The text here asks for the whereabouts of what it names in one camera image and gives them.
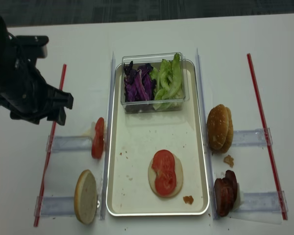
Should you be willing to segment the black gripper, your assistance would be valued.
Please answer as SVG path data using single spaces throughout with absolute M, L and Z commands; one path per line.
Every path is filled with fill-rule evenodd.
M 46 83 L 36 68 L 36 60 L 14 60 L 10 65 L 0 65 L 0 107 L 10 111 L 11 119 L 38 125 L 47 118 L 64 126 L 64 108 L 72 109 L 73 102 L 71 93 Z

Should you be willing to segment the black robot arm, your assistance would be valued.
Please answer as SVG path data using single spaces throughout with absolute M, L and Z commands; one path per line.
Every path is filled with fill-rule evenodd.
M 39 124 L 46 118 L 65 125 L 73 96 L 49 85 L 36 68 L 47 56 L 48 42 L 48 36 L 14 36 L 0 17 L 0 106 L 11 119 Z

